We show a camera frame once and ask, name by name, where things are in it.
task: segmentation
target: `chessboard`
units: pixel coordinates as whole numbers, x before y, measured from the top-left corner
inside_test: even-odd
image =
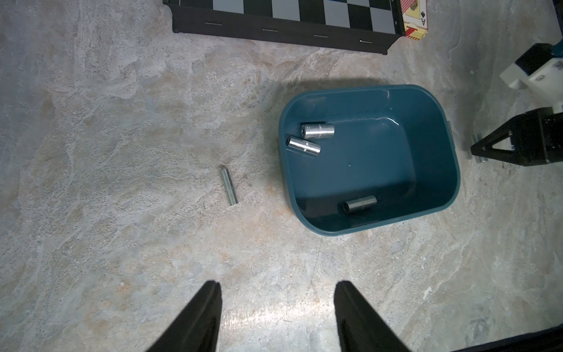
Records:
[[[387,53],[400,0],[164,0],[175,32]]]

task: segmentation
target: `gray chess square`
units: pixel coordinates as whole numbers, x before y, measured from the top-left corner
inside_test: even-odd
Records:
[[[395,20],[393,13],[389,10],[371,7],[372,26],[374,32],[395,34]]]
[[[348,4],[340,1],[324,0],[324,20],[329,26],[350,28]]]
[[[300,21],[299,0],[272,0],[272,16],[275,19]]]
[[[244,0],[213,0],[213,9],[217,11],[244,13]]]
[[[369,7],[369,0],[348,0],[349,4]]]

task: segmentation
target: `plastic bin rim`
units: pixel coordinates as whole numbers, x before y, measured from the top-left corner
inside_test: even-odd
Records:
[[[288,162],[287,162],[287,158],[286,158],[286,151],[285,151],[285,147],[286,147],[285,136],[282,135],[282,134],[283,134],[283,130],[284,130],[285,118],[286,118],[289,110],[291,109],[291,107],[297,101],[299,101],[300,99],[302,99],[306,96],[326,95],[328,93],[332,94],[332,93],[343,93],[343,92],[396,90],[396,89],[405,89],[405,88],[414,89],[414,90],[418,90],[418,91],[425,93],[428,97],[430,97],[436,103],[436,106],[438,107],[438,110],[440,111],[440,114],[442,115],[442,119],[444,121],[446,131],[448,133],[448,139],[450,141],[450,149],[451,149],[453,161],[454,161],[454,164],[455,164],[455,172],[456,172],[456,178],[457,178],[456,179],[455,191],[452,194],[452,197],[449,199],[449,201],[447,201],[442,206],[430,208],[430,209],[427,209],[427,210],[419,211],[419,212],[404,215],[404,216],[394,217],[392,219],[379,221],[375,224],[375,226],[374,226],[373,223],[371,223],[371,224],[365,224],[365,225],[362,225],[362,226],[357,226],[357,227],[354,227],[354,228],[343,229],[343,230],[340,230],[340,231],[325,231],[325,230],[321,230],[321,229],[317,228],[316,226],[311,224],[309,222],[309,220],[307,220],[305,218],[305,216],[299,210],[299,206],[297,205],[297,201],[296,201],[296,198],[295,198],[295,193],[293,192],[293,181],[291,179],[291,175],[290,175],[289,172],[286,172],[286,171],[289,170],[289,166],[288,166]],[[357,88],[336,88],[336,89],[303,92],[301,94],[296,95],[285,106],[283,112],[281,113],[280,121],[279,121],[279,124],[278,124],[278,135],[279,135],[279,146],[278,146],[278,148],[280,148],[279,155],[280,155],[280,159],[281,159],[280,161],[281,161],[281,166],[282,166],[283,173],[284,173],[284,176],[285,176],[285,183],[286,183],[285,186],[287,187],[287,193],[289,194],[289,199],[291,201],[292,211],[295,214],[295,216],[297,216],[297,218],[300,220],[300,222],[302,222],[307,228],[309,228],[311,231],[316,232],[316,233],[323,235],[323,236],[331,236],[332,237],[332,236],[340,236],[340,235],[350,234],[350,233],[354,233],[354,232],[360,232],[360,231],[364,231],[364,230],[378,228],[380,226],[393,224],[395,222],[409,220],[409,219],[413,219],[415,217],[420,217],[420,216],[429,215],[429,214],[432,214],[432,213],[435,213],[435,212],[439,212],[439,211],[445,210],[449,206],[451,206],[452,203],[457,198],[458,193],[459,193],[459,187],[460,187],[460,184],[461,184],[461,173],[460,173],[460,170],[459,170],[458,159],[457,159],[457,156],[455,154],[454,141],[453,141],[452,131],[451,131],[449,122],[446,119],[446,115],[444,113],[442,105],[438,102],[436,97],[431,92],[426,90],[425,88],[423,88],[421,86],[417,86],[416,84],[396,84],[396,85],[387,85],[387,86],[370,86],[370,87],[357,87]]]

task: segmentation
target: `metal pin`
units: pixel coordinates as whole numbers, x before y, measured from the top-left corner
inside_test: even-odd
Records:
[[[233,187],[233,182],[231,181],[231,175],[229,175],[229,169],[226,167],[221,168],[221,178],[223,179],[223,184],[225,185],[225,191],[227,191],[227,198],[229,199],[230,205],[235,205],[238,203],[235,195],[235,188]]]
[[[287,146],[313,155],[320,154],[320,145],[299,139],[294,136],[289,137],[287,141]]]
[[[334,125],[325,123],[304,124],[301,126],[301,138],[322,139],[334,136]]]
[[[344,212],[349,214],[349,213],[354,213],[356,211],[367,209],[376,203],[377,203],[377,199],[375,198],[375,196],[369,195],[367,197],[348,200],[347,202],[344,202],[343,207],[344,207]]]

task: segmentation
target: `gray stone surface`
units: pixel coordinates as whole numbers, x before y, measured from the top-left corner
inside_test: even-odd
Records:
[[[0,349],[143,351],[208,279],[221,351],[339,351],[351,280],[413,350],[563,322],[563,167],[476,164],[538,106],[500,72],[561,39],[551,0],[431,0],[388,56],[173,34],[159,0],[0,4]],[[277,122],[296,94],[413,83],[452,122],[446,211],[338,238],[283,198]],[[229,207],[218,167],[231,170]]]

